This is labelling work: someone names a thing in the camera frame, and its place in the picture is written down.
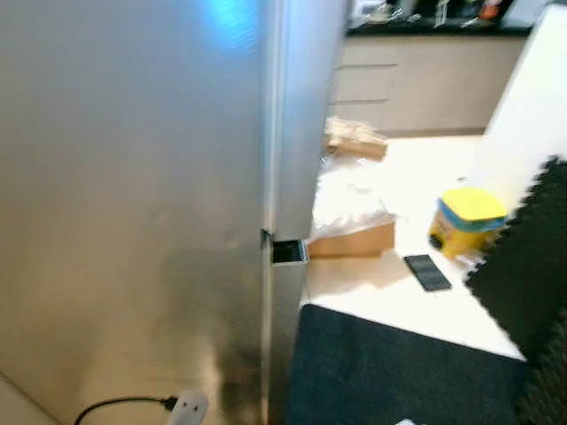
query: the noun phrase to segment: beige cabinet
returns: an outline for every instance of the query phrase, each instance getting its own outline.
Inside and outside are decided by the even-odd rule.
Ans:
[[[523,37],[347,38],[330,113],[387,135],[480,133]]]

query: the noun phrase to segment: black smartphone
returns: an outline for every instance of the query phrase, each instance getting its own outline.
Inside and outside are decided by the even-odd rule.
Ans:
[[[430,292],[451,289],[451,282],[439,271],[429,255],[408,255],[404,257],[404,261],[424,290]]]

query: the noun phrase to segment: black countertop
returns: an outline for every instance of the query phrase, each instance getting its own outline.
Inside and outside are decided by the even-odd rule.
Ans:
[[[433,27],[433,19],[420,19],[415,23],[392,21],[384,24],[364,24],[349,29],[347,36],[388,36],[388,35],[473,35],[473,36],[527,36],[531,27],[504,27],[500,24],[479,24],[462,26],[461,21]]]

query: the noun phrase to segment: yellow container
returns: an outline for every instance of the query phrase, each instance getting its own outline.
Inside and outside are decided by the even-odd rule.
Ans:
[[[502,203],[479,188],[451,189],[439,200],[429,231],[431,243],[449,258],[480,249],[506,219]]]

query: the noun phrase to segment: floor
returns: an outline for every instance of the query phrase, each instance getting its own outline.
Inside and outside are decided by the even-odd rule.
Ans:
[[[427,241],[439,194],[463,182],[480,136],[394,139],[384,159],[384,198],[398,216],[396,247],[379,259],[318,259],[307,270],[306,301],[419,334],[515,359],[524,357],[463,284],[467,267]],[[452,283],[428,293],[405,266],[429,254]]]

